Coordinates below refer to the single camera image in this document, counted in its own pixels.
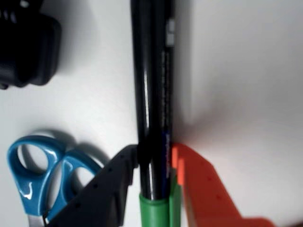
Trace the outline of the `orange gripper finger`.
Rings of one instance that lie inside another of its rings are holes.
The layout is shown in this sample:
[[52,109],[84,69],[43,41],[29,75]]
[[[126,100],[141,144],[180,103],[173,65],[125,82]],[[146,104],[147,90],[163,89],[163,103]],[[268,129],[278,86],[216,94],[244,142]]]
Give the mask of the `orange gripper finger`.
[[192,148],[176,143],[172,167],[183,190],[190,227],[272,227],[266,218],[245,218],[229,196],[214,166]]

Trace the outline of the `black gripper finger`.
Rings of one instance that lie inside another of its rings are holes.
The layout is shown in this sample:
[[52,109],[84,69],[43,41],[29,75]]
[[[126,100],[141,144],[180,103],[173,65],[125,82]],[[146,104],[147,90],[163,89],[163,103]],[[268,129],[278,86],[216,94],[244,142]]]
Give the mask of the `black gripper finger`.
[[128,145],[78,193],[71,188],[73,167],[79,167],[71,152],[62,162],[62,181],[49,227],[121,227],[124,224],[128,187],[138,167],[137,145]]

